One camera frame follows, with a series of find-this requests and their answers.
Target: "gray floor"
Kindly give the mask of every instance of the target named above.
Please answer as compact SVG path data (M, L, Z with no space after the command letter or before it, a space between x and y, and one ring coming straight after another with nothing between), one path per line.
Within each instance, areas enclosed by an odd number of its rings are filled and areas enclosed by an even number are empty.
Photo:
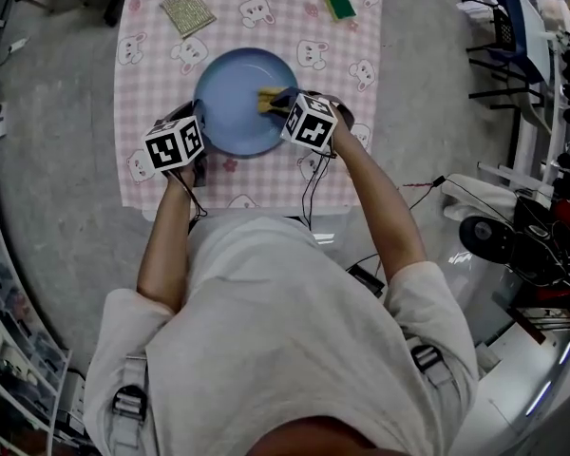
M452 172L474 176L477 161L506 157L510 115L466 97L485 78L466 62L472 32L458 1L384 0L373 156L397 184ZM93 7L46 15L19 3L0 41L1 59L11 42L31 37L0 67L0 101L9 107L0 200L36 304L74 350L73 366L81 371L93 353L105 296L135 285L151 227L140 212L121 206L112 120L117 32ZM402 192L412 202L424 190ZM489 301L503 271L477 258L455 263L464 249L457 225L441 214L442 201L433 192L413 213L479 340L507 320ZM348 265L373 253L360 210L343 224L340 248L330 255Z

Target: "blue plate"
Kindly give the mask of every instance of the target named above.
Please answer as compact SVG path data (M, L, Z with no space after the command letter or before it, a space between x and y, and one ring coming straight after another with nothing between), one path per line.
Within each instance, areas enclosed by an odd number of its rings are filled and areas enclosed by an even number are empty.
M285 121L257 112L257 92L263 86L297 86L287 64L266 50L232 50L205 69L195 100L205 105L204 134L213 146L253 156L278 145Z

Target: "black and white cube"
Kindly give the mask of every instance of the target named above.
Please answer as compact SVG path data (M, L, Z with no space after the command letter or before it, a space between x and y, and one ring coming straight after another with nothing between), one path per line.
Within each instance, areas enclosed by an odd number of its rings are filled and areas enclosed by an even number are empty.
M317 100L300 93L287 117L281 138L321 152L337 123L338 119L327 100Z
M143 148L157 172L190 163L204 149L196 117L153 126L143 137Z

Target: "white t-shirt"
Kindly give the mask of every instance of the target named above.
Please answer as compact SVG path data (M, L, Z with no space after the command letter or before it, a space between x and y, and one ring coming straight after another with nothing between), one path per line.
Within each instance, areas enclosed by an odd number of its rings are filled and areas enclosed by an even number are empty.
M293 220L203 220L189 249L179 313L130 290L107 297L85 393L86 429L104 456L124 359L144 349L148 454L243 456L270 430L311 416L338 419L377 447L447 453L478 375L465 318L435 264L399 272L385 309ZM406 341L414 337L441 351L457 396L418 371Z

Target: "tablecloth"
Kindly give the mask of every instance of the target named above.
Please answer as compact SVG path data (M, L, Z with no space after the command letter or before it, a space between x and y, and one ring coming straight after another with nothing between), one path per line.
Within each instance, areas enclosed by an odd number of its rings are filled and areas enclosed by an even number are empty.
M217 21L182 41L163 0L125 0L115 64L114 128L123 206L158 207L166 179L154 174L140 138L154 122L191 100L209 64L234 48L264 48L293 70L298 85L338 96L355 115L355 136L371 146L382 0L351 0L357 16L335 23L323 0L203 0ZM301 206L319 162L309 149L284 142L251 159L212 153L205 208ZM356 204L341 160L332 161L313 207Z

